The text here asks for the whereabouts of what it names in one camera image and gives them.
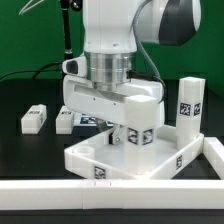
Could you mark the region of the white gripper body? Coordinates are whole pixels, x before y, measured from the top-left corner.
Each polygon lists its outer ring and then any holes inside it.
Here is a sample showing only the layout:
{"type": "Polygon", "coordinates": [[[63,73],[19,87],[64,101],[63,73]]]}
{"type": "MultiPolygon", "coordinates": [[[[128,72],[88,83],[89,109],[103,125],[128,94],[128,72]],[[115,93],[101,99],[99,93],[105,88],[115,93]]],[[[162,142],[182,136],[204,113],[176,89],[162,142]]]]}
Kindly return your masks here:
{"type": "Polygon", "coordinates": [[[86,114],[115,124],[127,125],[125,98],[145,95],[160,100],[162,85],[155,81],[132,79],[117,86],[115,92],[99,91],[85,78],[66,75],[63,81],[65,106],[74,112],[86,114]]]}

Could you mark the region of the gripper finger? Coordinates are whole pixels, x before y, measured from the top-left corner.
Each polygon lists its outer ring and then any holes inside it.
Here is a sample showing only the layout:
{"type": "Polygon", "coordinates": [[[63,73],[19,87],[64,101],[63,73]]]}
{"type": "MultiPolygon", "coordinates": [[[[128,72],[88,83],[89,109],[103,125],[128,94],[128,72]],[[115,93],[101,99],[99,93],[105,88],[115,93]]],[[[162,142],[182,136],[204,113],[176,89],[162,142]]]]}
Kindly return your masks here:
{"type": "Polygon", "coordinates": [[[112,132],[109,134],[109,143],[111,145],[117,145],[123,138],[124,128],[122,125],[115,124],[112,132]]]}

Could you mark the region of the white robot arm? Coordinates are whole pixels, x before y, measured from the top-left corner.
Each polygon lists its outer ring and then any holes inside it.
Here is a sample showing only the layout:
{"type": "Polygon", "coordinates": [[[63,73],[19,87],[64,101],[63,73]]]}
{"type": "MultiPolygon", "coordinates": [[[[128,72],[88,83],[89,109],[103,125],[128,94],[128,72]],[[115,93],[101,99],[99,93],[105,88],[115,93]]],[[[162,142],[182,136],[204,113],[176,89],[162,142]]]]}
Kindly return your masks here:
{"type": "Polygon", "coordinates": [[[84,0],[83,54],[67,60],[63,98],[68,109],[115,124],[111,140],[146,146],[164,124],[166,87],[156,67],[135,70],[145,43],[181,46],[195,36],[200,0],[84,0]]]}

